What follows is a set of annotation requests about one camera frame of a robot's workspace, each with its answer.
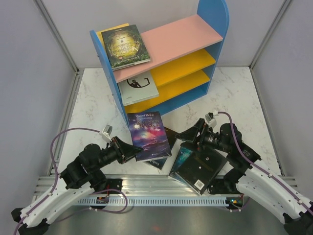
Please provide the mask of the purple Robinson Crusoe book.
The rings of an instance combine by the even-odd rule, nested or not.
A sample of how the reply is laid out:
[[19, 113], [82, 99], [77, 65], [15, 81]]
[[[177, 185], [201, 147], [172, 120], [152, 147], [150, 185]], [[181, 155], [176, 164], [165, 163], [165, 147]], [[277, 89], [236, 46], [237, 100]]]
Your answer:
[[161, 115], [156, 112], [128, 113], [128, 126], [133, 145], [142, 147], [136, 155], [138, 162], [164, 158], [165, 151], [171, 154]]

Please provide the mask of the black book with barcode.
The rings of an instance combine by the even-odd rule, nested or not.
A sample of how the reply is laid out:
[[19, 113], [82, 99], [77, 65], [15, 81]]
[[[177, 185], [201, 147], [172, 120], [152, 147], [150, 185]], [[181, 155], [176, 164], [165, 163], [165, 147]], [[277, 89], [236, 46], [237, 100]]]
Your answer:
[[177, 169], [177, 174], [197, 194], [202, 195], [226, 162], [226, 157], [208, 147], [203, 151], [193, 152]]

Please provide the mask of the grey Great Gatsby book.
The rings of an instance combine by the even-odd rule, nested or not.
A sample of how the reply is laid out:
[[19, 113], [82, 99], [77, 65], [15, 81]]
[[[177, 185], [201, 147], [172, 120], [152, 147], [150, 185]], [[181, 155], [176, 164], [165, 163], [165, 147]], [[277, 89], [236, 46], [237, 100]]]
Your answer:
[[159, 96], [159, 92], [149, 71], [119, 82], [118, 87], [124, 106]]

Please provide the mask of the green Alice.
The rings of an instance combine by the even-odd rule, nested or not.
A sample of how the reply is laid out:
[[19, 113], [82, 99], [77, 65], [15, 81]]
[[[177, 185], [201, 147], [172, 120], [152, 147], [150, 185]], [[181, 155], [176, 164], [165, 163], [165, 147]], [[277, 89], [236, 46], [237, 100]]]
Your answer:
[[102, 37], [113, 71], [151, 60], [135, 24], [103, 32]]

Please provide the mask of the yellow book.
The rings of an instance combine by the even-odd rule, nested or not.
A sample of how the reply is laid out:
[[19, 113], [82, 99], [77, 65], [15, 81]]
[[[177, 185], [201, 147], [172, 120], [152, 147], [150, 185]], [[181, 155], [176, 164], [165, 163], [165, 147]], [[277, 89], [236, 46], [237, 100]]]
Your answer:
[[115, 26], [115, 27], [111, 27], [111, 28], [108, 28], [108, 29], [97, 31], [96, 35], [97, 35], [98, 39], [100, 40], [101, 45], [104, 45], [104, 40], [103, 40], [103, 37], [102, 37], [102, 33], [103, 32], [119, 29], [119, 28], [126, 27], [126, 26], [129, 26], [129, 23], [124, 23], [124, 24], [121, 24], [121, 25], [118, 25], [118, 26]]

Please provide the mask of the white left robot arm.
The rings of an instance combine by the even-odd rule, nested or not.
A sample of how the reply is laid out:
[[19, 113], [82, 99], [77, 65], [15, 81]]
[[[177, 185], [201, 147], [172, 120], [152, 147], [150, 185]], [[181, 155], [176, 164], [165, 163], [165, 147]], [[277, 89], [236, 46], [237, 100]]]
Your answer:
[[107, 190], [107, 178], [102, 168], [114, 161], [124, 164], [143, 149], [113, 137], [108, 147], [87, 145], [57, 176], [54, 184], [35, 202], [11, 212], [17, 226], [14, 234], [43, 235], [65, 210], [80, 198]]

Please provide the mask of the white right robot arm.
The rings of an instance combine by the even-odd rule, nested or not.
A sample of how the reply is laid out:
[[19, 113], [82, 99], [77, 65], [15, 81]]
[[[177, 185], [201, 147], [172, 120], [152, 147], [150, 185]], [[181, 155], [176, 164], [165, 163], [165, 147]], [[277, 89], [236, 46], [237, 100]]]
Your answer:
[[233, 167], [225, 176], [224, 189], [238, 191], [271, 212], [289, 235], [313, 233], [313, 202], [276, 175], [252, 148], [242, 141], [242, 133], [230, 121], [215, 133], [200, 118], [177, 139], [195, 144], [198, 149], [211, 147], [227, 153]]

